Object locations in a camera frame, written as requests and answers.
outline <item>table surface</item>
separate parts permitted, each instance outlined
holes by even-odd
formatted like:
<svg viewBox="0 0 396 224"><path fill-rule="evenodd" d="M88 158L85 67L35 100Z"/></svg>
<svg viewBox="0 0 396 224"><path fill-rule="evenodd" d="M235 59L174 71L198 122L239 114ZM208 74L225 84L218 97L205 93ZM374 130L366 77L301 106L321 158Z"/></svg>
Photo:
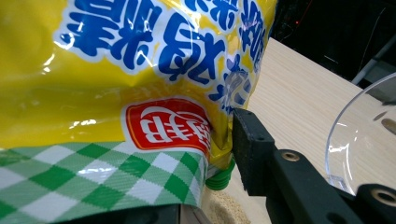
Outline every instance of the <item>table surface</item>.
<svg viewBox="0 0 396 224"><path fill-rule="evenodd" d="M274 137L277 148L302 152L325 176L326 141L336 117L361 89L270 39L248 110ZM224 190L251 223L270 223L263 197L248 197L238 171Z"/></svg>

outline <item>plastic packaging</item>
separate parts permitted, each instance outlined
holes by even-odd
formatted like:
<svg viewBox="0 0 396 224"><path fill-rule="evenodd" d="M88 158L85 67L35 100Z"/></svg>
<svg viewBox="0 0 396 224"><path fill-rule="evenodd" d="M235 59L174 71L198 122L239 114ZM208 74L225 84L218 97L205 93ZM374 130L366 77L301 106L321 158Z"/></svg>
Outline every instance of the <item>plastic packaging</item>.
<svg viewBox="0 0 396 224"><path fill-rule="evenodd" d="M0 3L0 222L199 206L229 167L232 108L254 90L275 7Z"/></svg>

